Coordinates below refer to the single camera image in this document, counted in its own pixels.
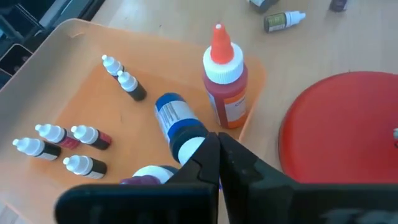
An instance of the table surface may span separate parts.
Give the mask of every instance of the table surface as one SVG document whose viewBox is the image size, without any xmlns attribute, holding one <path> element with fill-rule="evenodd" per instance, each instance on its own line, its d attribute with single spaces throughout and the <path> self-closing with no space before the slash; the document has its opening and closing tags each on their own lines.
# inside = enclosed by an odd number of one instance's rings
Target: table surface
<svg viewBox="0 0 398 224">
<path fill-rule="evenodd" d="M 329 3 L 280 0 L 266 14 L 299 10 L 307 17 L 296 27 L 271 34 L 262 29 L 264 15 L 245 0 L 108 0 L 93 22 L 202 45 L 210 43 L 212 25 L 223 22 L 232 41 L 258 56 L 268 72 L 243 144 L 280 169 L 280 122 L 304 89 L 337 73 L 398 71 L 397 1 L 350 1 L 343 13 L 328 11 Z M 220 204 L 220 223 L 227 223 Z"/>
</svg>

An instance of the plastic tray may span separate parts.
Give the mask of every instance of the plastic tray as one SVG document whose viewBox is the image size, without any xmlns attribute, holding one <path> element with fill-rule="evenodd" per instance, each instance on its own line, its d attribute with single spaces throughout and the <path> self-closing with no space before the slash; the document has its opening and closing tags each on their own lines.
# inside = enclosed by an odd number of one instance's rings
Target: plastic tray
<svg viewBox="0 0 398 224">
<path fill-rule="evenodd" d="M 89 182 L 116 183 L 149 164 L 179 167 L 154 116 L 155 100 L 167 91 L 181 94 L 210 131 L 242 138 L 244 127 L 227 130 L 215 122 L 201 81 L 205 48 L 76 19 L 61 24 L 0 91 L 2 199 L 34 223 L 51 223 L 53 205 L 69 187 Z M 135 102 L 105 72 L 102 54 L 116 57 L 137 77 L 147 88 L 145 101 Z M 245 63 L 252 109 L 266 73 L 255 58 L 245 57 Z M 37 138 L 37 123 L 65 128 L 92 125 L 109 134 L 114 142 L 107 151 L 80 146 L 75 151 L 63 149 L 56 161 L 42 161 L 11 145 L 14 138 Z M 62 159 L 72 154 L 105 161 L 107 175 L 93 180 L 72 174 L 62 164 Z"/>
</svg>

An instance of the small dropper bottle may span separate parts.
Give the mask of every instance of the small dropper bottle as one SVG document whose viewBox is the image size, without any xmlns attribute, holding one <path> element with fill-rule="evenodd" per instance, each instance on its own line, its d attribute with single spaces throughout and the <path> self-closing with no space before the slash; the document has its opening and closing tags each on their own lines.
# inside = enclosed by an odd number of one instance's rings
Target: small dropper bottle
<svg viewBox="0 0 398 224">
<path fill-rule="evenodd" d="M 17 147 L 20 152 L 50 161 L 58 158 L 61 154 L 61 148 L 59 146 L 39 139 L 15 139 L 12 144 Z"/>
<path fill-rule="evenodd" d="M 66 157 L 63 159 L 63 164 L 66 165 L 67 170 L 70 172 L 92 179 L 101 179 L 108 169 L 103 161 L 88 156 L 74 155 Z"/>
<path fill-rule="evenodd" d="M 58 125 L 38 124 L 35 126 L 35 130 L 42 138 L 61 147 L 74 149 L 80 144 L 80 141 L 75 139 L 71 132 Z"/>
<path fill-rule="evenodd" d="M 147 96 L 147 92 L 141 83 L 130 73 L 118 71 L 118 82 L 135 101 L 141 101 Z"/>
<path fill-rule="evenodd" d="M 112 143 L 112 138 L 109 135 L 91 126 L 73 126 L 70 131 L 73 133 L 73 137 L 82 143 L 99 150 L 107 149 Z"/>
<path fill-rule="evenodd" d="M 264 30 L 269 33 L 286 29 L 298 24 L 304 18 L 305 13 L 299 11 L 281 12 L 278 14 L 269 15 L 264 18 Z"/>
<path fill-rule="evenodd" d="M 102 55 L 102 61 L 106 71 L 111 74 L 114 79 L 118 79 L 118 71 L 124 72 L 124 66 L 114 57 Z"/>
</svg>

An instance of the red round lid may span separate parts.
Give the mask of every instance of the red round lid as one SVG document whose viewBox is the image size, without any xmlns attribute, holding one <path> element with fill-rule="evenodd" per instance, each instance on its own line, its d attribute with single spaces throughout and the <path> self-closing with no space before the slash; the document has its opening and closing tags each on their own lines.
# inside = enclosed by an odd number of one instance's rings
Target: red round lid
<svg viewBox="0 0 398 224">
<path fill-rule="evenodd" d="M 290 107 L 280 127 L 280 162 L 303 183 L 398 183 L 394 128 L 398 75 L 335 75 Z"/>
</svg>

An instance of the white cap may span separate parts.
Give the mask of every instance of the white cap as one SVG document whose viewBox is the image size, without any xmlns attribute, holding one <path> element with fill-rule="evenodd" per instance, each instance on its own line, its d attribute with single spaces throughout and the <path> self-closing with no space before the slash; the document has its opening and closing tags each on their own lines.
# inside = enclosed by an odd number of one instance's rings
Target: white cap
<svg viewBox="0 0 398 224">
<path fill-rule="evenodd" d="M 17 147 L 18 151 L 30 156 L 37 156 L 44 150 L 44 142 L 39 139 L 14 139 L 12 144 Z"/>
<path fill-rule="evenodd" d="M 240 46 L 231 43 L 234 57 L 226 64 L 218 64 L 211 59 L 211 46 L 203 54 L 203 67 L 206 76 L 217 84 L 230 84 L 235 82 L 243 73 L 243 51 Z"/>
<path fill-rule="evenodd" d="M 116 76 L 117 72 L 122 69 L 122 64 L 113 57 L 102 55 L 103 65 L 109 74 Z"/>
<path fill-rule="evenodd" d="M 118 71 L 118 76 L 118 82 L 122 86 L 123 90 L 130 92 L 137 88 L 137 79 L 131 76 L 130 73 Z"/>
<path fill-rule="evenodd" d="M 165 169 L 160 166 L 145 166 L 137 172 L 133 174 L 133 177 L 142 177 L 145 175 L 151 175 L 153 177 L 156 177 L 160 180 L 161 184 L 166 183 L 174 174 L 169 171 L 168 169 Z"/>
<path fill-rule="evenodd" d="M 63 159 L 63 164 L 66 165 L 70 172 L 77 175 L 86 175 L 93 166 L 93 161 L 87 156 L 74 155 Z"/>
<path fill-rule="evenodd" d="M 98 138 L 98 131 L 93 127 L 73 126 L 70 131 L 73 133 L 73 137 L 85 144 L 93 144 Z"/>
<path fill-rule="evenodd" d="M 65 130 L 57 125 L 38 124 L 35 126 L 35 130 L 42 138 L 54 143 L 60 142 L 65 135 Z"/>
<path fill-rule="evenodd" d="M 182 166 L 188 162 L 189 158 L 197 151 L 204 140 L 204 137 L 194 137 L 182 144 L 178 152 L 178 160 Z"/>
<path fill-rule="evenodd" d="M 296 25 L 302 19 L 305 18 L 305 13 L 299 11 L 285 12 L 285 15 L 286 15 L 286 27 Z"/>
</svg>

